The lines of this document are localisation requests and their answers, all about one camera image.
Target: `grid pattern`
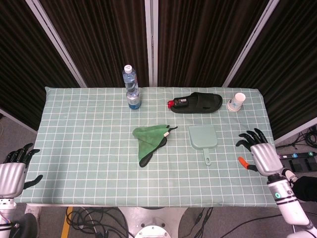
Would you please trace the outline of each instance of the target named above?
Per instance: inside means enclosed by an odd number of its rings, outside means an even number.
[[[253,163],[238,134],[259,128],[273,143],[262,95],[240,88],[141,88],[142,105],[131,110],[125,88],[46,88],[47,101],[27,180],[43,175],[16,200],[27,203],[102,206],[275,206],[266,178],[244,169]],[[175,114],[167,101],[192,92],[217,93],[221,108],[211,114]],[[237,113],[226,103],[237,92],[246,101]],[[178,126],[144,168],[138,165],[140,126]],[[218,145],[203,152],[192,148],[188,126],[212,124]]]

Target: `red object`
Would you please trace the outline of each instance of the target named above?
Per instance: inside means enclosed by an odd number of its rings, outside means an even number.
[[[242,157],[239,157],[238,160],[243,167],[248,169],[248,166],[250,165],[248,162],[246,162]]]
[[[173,100],[167,102],[167,107],[168,107],[168,108],[171,108],[171,107],[173,107],[174,105],[175,105],[175,103],[174,103]]]

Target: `dustpan handle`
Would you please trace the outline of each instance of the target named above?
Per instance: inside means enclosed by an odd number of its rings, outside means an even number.
[[[205,158],[205,163],[207,166],[211,165],[211,159],[210,159],[210,154],[209,154],[209,149],[208,148],[204,148],[203,149],[204,152],[204,158]]]

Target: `paper cup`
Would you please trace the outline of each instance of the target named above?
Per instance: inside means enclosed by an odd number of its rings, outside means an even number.
[[[243,93],[236,93],[232,99],[227,103],[227,108],[229,111],[237,112],[241,109],[242,104],[246,100],[246,95]]]

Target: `black curtain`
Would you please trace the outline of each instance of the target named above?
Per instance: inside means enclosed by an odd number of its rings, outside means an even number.
[[[44,87],[78,84],[24,0],[1,0],[0,24],[0,108],[37,130]]]
[[[317,1],[280,1],[229,87],[260,90],[275,139],[316,118]]]
[[[158,1],[158,85],[221,87],[267,2]]]
[[[131,64],[149,85],[144,0],[40,0],[88,87],[124,87]]]

